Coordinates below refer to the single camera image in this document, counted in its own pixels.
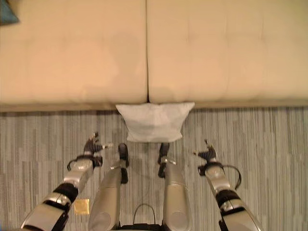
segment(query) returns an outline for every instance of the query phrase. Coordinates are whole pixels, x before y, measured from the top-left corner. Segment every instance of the gray carpet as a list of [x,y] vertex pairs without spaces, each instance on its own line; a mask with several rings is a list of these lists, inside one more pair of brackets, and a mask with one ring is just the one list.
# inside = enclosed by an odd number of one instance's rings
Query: gray carpet
[[[93,131],[101,142],[126,142],[122,117],[109,112],[0,114],[0,223],[17,228],[27,213],[63,179],[66,164],[82,153]],[[219,212],[192,155],[214,144],[222,163],[236,165],[243,183],[238,194],[266,231],[308,230],[308,108],[194,110],[183,125],[183,139],[172,143],[174,157],[189,190],[193,231],[218,231]],[[164,180],[156,164],[159,144],[128,142],[129,182],[122,187],[121,223],[131,224],[140,203],[151,204],[162,220]],[[102,152],[103,168],[95,169],[79,198],[92,203],[116,148]],[[237,175],[226,173],[232,182]],[[86,231],[87,215],[70,212],[67,231]],[[153,222],[142,207],[136,222]]]

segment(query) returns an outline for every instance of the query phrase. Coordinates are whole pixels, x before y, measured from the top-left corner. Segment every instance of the black cable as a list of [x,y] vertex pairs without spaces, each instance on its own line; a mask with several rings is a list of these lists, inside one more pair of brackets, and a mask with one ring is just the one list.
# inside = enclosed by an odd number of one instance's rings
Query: black cable
[[73,162],[76,162],[76,159],[71,160],[71,161],[67,164],[66,168],[67,168],[68,171],[71,170],[71,163],[73,163]]
[[133,224],[135,224],[135,217],[136,217],[137,210],[138,210],[141,206],[143,206],[143,205],[146,205],[146,206],[148,206],[148,207],[150,207],[150,208],[152,209],[152,211],[153,211],[153,216],[154,216],[154,224],[156,224],[154,209],[153,209],[152,206],[150,206],[149,204],[146,204],[146,203],[142,203],[142,204],[138,205],[138,207],[136,208],[135,213],[134,213],[134,218],[133,218]]
[[236,185],[235,185],[235,190],[237,190],[238,187],[239,187],[239,186],[241,185],[241,183],[242,183],[242,175],[241,175],[239,169],[237,169],[237,168],[236,168],[235,166],[233,166],[233,165],[224,165],[223,167],[231,167],[231,168],[235,169],[235,170],[238,172],[239,177],[238,177],[238,180],[237,180]]

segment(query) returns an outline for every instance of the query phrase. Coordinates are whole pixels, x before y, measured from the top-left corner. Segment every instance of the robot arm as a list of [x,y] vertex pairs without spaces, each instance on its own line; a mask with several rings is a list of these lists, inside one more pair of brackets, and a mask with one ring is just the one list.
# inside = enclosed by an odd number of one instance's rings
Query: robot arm
[[68,220],[68,211],[80,192],[84,189],[95,167],[102,166],[103,158],[93,156],[108,145],[96,145],[95,133],[85,147],[84,154],[72,160],[67,166],[69,172],[64,181],[37,205],[25,218],[21,229],[29,231],[63,230]]
[[223,165],[216,160],[216,151],[208,145],[208,151],[198,153],[206,160],[198,167],[199,174],[206,176],[211,191],[220,208],[222,219],[219,226],[222,231],[261,231],[261,225],[240,199],[225,176]]

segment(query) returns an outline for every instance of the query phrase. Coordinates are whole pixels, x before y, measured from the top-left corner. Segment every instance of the gold square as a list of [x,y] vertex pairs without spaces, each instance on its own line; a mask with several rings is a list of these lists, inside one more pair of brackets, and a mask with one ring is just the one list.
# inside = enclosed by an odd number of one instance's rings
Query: gold square
[[90,200],[77,199],[74,202],[75,215],[88,215],[90,213]]

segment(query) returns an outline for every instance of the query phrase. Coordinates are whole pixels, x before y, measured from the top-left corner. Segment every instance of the sofa seat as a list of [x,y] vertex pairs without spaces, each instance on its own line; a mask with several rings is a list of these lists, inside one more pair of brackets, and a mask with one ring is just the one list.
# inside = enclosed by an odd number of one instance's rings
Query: sofa seat
[[0,111],[115,109],[147,101],[145,1],[10,1]]
[[149,99],[308,105],[307,0],[148,0]]

